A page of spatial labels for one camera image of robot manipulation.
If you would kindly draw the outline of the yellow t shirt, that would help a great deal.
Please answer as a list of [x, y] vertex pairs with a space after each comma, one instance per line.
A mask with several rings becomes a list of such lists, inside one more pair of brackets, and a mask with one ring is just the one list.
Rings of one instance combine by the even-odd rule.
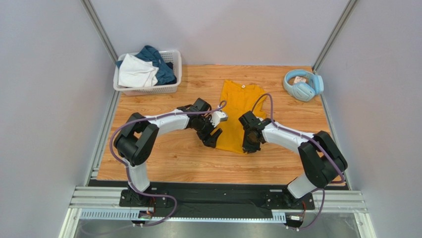
[[263, 88], [255, 84], [243, 85], [225, 80], [220, 100], [227, 102], [223, 111], [228, 115], [228, 119], [218, 125], [222, 133], [217, 139], [216, 149], [244, 154], [242, 148], [244, 130], [239, 118], [251, 110], [255, 116], [266, 118], [266, 112], [262, 110], [266, 99], [265, 93]]

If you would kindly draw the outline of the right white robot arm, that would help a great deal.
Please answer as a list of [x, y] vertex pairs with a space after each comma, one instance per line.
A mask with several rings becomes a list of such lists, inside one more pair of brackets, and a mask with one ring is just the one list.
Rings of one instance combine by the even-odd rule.
[[239, 122], [244, 130], [242, 149], [245, 153], [255, 153], [261, 144], [271, 143], [299, 155], [304, 172], [284, 187], [282, 203], [285, 206], [295, 207], [312, 191], [324, 189], [337, 177], [344, 177], [348, 163], [328, 132], [298, 131], [270, 118], [259, 118], [251, 111], [240, 116]]

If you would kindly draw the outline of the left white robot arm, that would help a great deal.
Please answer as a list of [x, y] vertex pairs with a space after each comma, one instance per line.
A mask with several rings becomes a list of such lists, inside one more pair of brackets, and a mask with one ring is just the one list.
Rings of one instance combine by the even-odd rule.
[[198, 98], [193, 104], [157, 116], [143, 116], [133, 113], [127, 122], [119, 127], [109, 144], [112, 155], [125, 166], [128, 188], [121, 193], [121, 207], [144, 207], [155, 203], [156, 194], [147, 194], [151, 182], [148, 178], [147, 159], [150, 157], [156, 139], [164, 134], [184, 129], [196, 131], [202, 143], [216, 147], [222, 134], [218, 125], [228, 120], [222, 109], [222, 101], [216, 109]]

